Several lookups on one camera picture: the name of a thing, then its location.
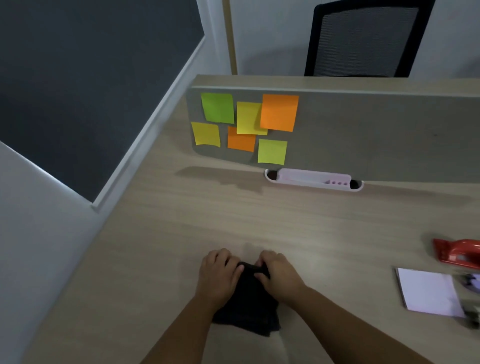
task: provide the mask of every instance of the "red stapler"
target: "red stapler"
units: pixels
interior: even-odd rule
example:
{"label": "red stapler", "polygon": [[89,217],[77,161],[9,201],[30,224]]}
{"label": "red stapler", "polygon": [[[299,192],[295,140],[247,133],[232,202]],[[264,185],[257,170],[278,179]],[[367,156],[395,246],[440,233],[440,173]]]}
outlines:
{"label": "red stapler", "polygon": [[441,262],[480,269],[480,240],[463,239],[449,242],[434,239],[433,247]]}

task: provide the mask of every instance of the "office chair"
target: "office chair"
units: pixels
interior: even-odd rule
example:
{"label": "office chair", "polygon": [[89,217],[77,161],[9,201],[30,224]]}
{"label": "office chair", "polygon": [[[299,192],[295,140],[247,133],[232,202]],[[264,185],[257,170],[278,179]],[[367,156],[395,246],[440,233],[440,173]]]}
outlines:
{"label": "office chair", "polygon": [[341,0],[313,12],[305,76],[408,77],[435,0]]}

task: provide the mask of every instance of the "black cloth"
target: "black cloth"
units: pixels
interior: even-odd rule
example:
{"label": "black cloth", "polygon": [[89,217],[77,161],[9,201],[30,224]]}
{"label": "black cloth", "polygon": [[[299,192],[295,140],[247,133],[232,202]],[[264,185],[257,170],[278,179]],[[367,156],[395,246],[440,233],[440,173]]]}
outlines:
{"label": "black cloth", "polygon": [[253,275],[263,273],[270,278],[267,266],[257,267],[244,262],[239,265],[245,268],[235,292],[227,304],[215,313],[213,323],[233,325],[262,336],[270,336],[271,331],[280,330],[276,313],[278,302]]}

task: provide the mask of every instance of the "wooden desk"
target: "wooden desk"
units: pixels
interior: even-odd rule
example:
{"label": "wooden desk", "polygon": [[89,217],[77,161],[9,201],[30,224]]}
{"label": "wooden desk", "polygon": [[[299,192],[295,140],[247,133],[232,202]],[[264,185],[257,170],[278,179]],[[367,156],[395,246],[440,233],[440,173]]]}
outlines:
{"label": "wooden desk", "polygon": [[[183,99],[25,363],[137,364],[193,295],[201,258],[220,247],[252,263],[265,248],[283,252],[306,283],[435,363],[478,363],[480,334],[407,311],[392,267],[460,271],[433,258],[430,239],[480,237],[479,185],[274,185],[262,169],[194,154],[189,127]],[[279,315],[270,338],[212,326],[204,363],[330,363],[294,312]]]}

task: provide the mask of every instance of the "hand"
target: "hand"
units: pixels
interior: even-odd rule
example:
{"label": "hand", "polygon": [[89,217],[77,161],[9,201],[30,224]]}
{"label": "hand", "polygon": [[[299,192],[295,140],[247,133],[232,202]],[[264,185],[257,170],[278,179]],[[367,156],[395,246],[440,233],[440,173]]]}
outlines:
{"label": "hand", "polygon": [[227,249],[213,250],[202,260],[195,296],[209,305],[213,313],[225,306],[243,272],[240,258]]}
{"label": "hand", "polygon": [[255,265],[261,267],[263,263],[267,265],[270,279],[263,273],[255,273],[255,277],[273,298],[292,306],[299,291],[306,287],[293,265],[283,254],[277,254],[273,250],[260,253]]}

